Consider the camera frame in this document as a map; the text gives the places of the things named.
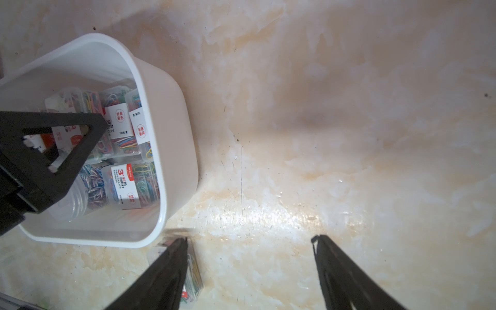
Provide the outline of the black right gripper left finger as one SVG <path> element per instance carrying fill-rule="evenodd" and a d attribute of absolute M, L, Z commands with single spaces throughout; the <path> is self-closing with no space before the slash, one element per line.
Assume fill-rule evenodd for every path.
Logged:
<path fill-rule="evenodd" d="M 187 274 L 186 238 L 176 239 L 107 309 L 179 309 Z"/>

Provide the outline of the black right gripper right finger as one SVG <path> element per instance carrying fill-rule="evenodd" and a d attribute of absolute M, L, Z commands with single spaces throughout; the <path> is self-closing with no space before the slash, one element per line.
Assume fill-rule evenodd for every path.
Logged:
<path fill-rule="evenodd" d="M 404 309 L 328 236 L 311 243 L 327 309 Z"/>

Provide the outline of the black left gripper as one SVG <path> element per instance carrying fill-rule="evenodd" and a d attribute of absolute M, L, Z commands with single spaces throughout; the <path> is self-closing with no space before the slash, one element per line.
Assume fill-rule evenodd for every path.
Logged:
<path fill-rule="evenodd" d="M 54 127 L 80 125 L 86 125 L 88 133 L 55 173 L 49 169 L 52 161 L 23 140 Z M 68 193 L 106 130 L 100 114 L 1 112 L 1 236 L 22 223 L 25 213 L 42 213 Z"/>

